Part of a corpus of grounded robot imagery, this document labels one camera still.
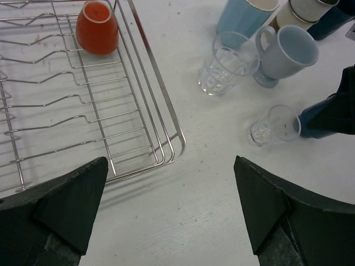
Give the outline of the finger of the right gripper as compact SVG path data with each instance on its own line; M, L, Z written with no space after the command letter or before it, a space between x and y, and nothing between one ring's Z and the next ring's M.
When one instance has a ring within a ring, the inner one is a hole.
M308 126L311 129L354 134L354 66L343 69L342 78L336 93L326 99L330 104L322 109Z

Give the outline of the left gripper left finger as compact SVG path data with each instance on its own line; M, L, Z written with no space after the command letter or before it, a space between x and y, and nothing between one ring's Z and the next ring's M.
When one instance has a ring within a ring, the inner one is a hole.
M79 265L108 175L93 161L1 198L1 265Z

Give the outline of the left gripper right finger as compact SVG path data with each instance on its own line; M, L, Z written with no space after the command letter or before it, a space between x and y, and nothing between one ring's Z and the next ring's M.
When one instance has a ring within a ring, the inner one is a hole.
M354 205L286 181L237 156L236 186L260 265L354 265Z

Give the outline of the small blue cup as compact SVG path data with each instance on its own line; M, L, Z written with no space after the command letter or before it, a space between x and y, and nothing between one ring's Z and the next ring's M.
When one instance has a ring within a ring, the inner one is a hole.
M322 139L327 136L334 135L335 132L311 129L308 126L309 121L314 118L322 109L330 104L330 100L326 99L318 102L306 109L298 116L301 122L301 133L300 136L304 138Z

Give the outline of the clear glass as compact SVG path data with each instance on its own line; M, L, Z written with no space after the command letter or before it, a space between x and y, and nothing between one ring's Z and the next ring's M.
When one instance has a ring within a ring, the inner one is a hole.
M251 124L247 137L258 147L295 141L301 133L301 122L294 110L277 104Z
M221 32L199 70L198 84L208 95L222 96L259 66L260 54L251 39L237 32Z

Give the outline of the white upside-down cup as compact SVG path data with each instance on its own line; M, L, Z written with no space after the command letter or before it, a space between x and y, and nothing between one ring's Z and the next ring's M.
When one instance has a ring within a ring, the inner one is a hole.
M319 48L313 37L296 25L284 25L278 31L262 27L255 36L260 66L254 80L264 88L274 88L279 80L289 78L319 58Z

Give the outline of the dark blue mug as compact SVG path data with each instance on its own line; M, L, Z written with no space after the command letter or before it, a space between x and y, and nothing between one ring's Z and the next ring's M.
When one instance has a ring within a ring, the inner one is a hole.
M331 8L316 24L311 26L307 32L314 40L324 40L344 24L354 20L354 6L346 7L335 6Z

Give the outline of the beige cup with brown band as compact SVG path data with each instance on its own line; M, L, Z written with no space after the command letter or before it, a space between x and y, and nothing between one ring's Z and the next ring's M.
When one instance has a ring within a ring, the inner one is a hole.
M289 24L307 30L338 2L338 0L290 0L281 7L269 25L276 31Z

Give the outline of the light blue mug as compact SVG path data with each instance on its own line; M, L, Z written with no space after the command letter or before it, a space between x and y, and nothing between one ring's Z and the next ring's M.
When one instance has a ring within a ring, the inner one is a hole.
M279 5L278 0L229 0L217 23L216 33L237 32L250 38Z

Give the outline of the orange cup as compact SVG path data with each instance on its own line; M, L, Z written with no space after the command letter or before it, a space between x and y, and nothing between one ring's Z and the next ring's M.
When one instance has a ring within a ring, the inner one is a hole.
M84 50L96 55L108 55L119 45L118 24L109 6L101 1L84 3L75 35Z

